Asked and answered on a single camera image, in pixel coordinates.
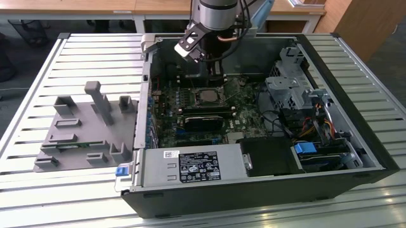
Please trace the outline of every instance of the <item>aluminum table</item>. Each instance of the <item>aluminum table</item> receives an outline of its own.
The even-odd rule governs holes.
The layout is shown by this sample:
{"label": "aluminum table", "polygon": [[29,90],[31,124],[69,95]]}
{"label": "aluminum table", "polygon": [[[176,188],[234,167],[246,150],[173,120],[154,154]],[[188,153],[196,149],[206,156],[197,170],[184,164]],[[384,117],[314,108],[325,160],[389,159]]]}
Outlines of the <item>aluminum table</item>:
{"label": "aluminum table", "polygon": [[330,34],[308,38],[403,168],[389,178],[330,200],[142,219],[115,191],[115,168],[34,173],[58,95],[89,102],[83,86],[98,80],[110,100],[121,95],[138,99],[141,37],[71,34],[57,40],[0,141],[0,227],[353,228],[406,223],[406,110],[342,39]]}

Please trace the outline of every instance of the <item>motherboard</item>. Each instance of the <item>motherboard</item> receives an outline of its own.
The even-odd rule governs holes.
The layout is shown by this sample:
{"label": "motherboard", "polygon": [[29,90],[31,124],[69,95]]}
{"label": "motherboard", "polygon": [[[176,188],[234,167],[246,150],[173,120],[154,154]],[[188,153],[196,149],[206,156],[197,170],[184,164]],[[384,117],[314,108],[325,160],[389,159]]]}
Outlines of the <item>motherboard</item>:
{"label": "motherboard", "polygon": [[265,137],[268,129],[256,105],[260,83],[229,76],[221,86],[196,87],[190,79],[157,79],[153,113],[159,148],[236,143]]}

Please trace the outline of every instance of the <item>wooden desk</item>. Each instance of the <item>wooden desk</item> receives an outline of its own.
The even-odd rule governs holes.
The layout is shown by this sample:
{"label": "wooden desk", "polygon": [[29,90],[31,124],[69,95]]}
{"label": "wooden desk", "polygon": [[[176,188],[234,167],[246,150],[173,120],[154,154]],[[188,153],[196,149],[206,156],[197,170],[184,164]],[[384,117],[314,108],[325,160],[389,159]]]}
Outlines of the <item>wooden desk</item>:
{"label": "wooden desk", "polygon": [[[135,25],[138,33],[145,33],[145,20],[189,20],[192,0],[137,0]],[[308,21],[304,33],[312,33],[320,17],[326,14],[324,9],[294,8],[288,0],[276,0],[268,20]]]}
{"label": "wooden desk", "polygon": [[0,0],[3,19],[133,19],[137,0]]}

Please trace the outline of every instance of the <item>wooden cabinet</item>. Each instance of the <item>wooden cabinet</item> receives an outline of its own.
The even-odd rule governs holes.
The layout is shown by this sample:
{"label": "wooden cabinet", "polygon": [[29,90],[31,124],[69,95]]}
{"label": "wooden cabinet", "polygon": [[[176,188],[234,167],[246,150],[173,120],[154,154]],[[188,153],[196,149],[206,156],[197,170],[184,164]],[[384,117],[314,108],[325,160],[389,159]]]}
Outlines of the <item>wooden cabinet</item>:
{"label": "wooden cabinet", "polygon": [[366,62],[406,15],[406,0],[328,0],[316,32],[336,32]]}

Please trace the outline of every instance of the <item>warning label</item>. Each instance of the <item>warning label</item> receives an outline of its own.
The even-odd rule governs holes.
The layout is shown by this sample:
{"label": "warning label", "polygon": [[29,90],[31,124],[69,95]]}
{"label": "warning label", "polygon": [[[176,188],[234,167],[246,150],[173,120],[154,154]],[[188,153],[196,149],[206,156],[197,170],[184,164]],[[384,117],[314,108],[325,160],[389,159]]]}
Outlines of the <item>warning label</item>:
{"label": "warning label", "polygon": [[221,180],[221,166],[217,151],[180,154],[181,182]]}

